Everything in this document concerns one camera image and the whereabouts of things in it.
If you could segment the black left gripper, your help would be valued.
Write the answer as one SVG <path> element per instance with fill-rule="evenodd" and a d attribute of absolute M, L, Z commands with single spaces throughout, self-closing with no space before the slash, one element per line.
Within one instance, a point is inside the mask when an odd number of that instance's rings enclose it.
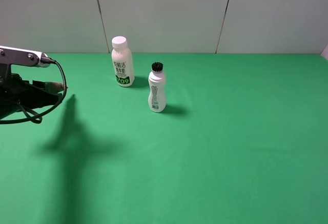
<path fill-rule="evenodd" d="M 23 80 L 11 72 L 11 65 L 1 64 L 1 120 L 22 112 L 22 120 L 42 120 L 63 101 L 63 91 L 45 91 L 45 82 Z"/>

